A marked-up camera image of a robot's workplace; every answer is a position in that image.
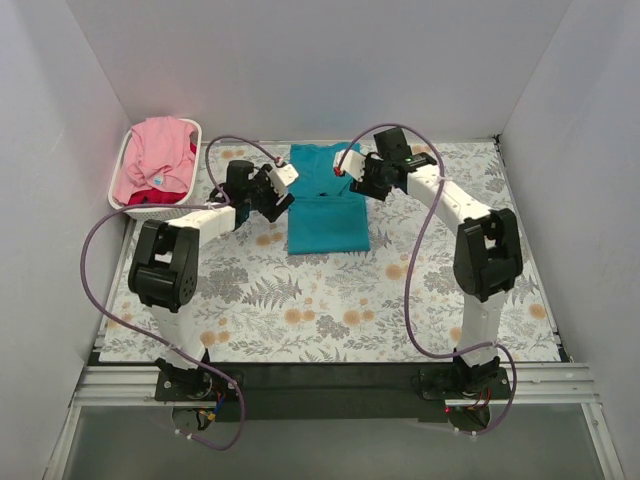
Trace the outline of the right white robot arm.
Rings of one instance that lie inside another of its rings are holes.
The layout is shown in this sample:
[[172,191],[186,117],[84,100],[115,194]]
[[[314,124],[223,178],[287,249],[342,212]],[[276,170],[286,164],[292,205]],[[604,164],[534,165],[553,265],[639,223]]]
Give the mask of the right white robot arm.
[[446,173],[435,146],[412,151],[410,127],[383,123],[369,128],[375,149],[364,155],[347,146],[334,159],[337,176],[349,176],[354,193],[385,200],[398,189],[427,206],[426,218],[438,218],[455,236],[453,273],[464,294],[461,337],[451,358],[467,368],[498,362],[507,350],[498,330],[507,293],[523,271],[515,213],[476,200]]

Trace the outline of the teal t shirt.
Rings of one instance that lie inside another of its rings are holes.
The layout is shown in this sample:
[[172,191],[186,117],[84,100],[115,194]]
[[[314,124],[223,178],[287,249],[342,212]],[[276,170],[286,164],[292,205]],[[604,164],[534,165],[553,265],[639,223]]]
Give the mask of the teal t shirt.
[[366,200],[350,191],[348,176],[333,172],[334,157],[348,144],[294,144],[290,163],[299,178],[290,187],[288,253],[291,255],[370,250]]

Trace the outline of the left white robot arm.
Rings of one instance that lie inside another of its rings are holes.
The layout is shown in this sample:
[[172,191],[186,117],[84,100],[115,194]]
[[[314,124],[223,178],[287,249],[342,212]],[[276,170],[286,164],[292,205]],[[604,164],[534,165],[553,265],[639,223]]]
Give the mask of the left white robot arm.
[[211,193],[204,208],[143,223],[128,287],[150,309],[159,337],[167,344],[162,366],[192,370],[207,353],[189,307],[197,290],[200,249],[237,230],[253,211],[275,222],[294,202],[289,188],[298,177],[287,162],[258,167],[234,160],[222,190]]

